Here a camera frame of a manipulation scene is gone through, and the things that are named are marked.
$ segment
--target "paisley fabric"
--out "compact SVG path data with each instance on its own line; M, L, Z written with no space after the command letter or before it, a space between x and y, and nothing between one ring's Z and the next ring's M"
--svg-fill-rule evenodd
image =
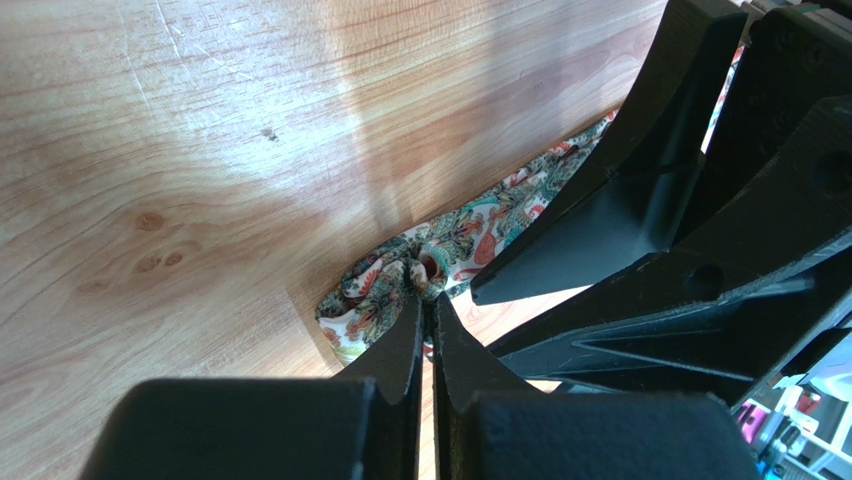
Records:
M565 186L615 115L560 142L472 202L406 230L361 259L317 308L340 361L350 363L393 325L406 275L427 301L444 290L451 297L464 292Z

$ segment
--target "patterned cloth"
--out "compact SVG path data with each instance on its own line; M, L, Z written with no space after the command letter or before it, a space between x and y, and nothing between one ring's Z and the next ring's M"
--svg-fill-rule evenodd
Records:
M472 202L406 230L360 260L317 308L347 365L396 321L404 275L419 295L454 297L544 210L601 139L616 112L560 142Z

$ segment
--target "black plastic part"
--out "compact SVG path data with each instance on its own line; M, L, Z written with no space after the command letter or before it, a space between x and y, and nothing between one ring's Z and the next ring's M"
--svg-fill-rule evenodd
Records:
M81 478L360 478L375 397L372 381L146 382L113 411ZM301 461L320 445L323 461Z
M471 410L483 473L464 478L758 478L731 416L706 397L485 395Z
M751 38L679 238L738 195L818 100L852 93L849 19L813 6L778 8L764 16Z
M557 197L474 277L479 304L596 283L675 238L747 15L671 0L607 135Z
M414 479L423 315L331 380L156 380L110 416L82 478Z
M850 100L817 102L740 194L670 252L646 256L490 351L525 378L710 392L738 405L852 311L852 188L820 180L829 170L852 187L842 173L852 168Z
M757 478L719 403L545 395L464 330L446 295L434 315L438 478Z

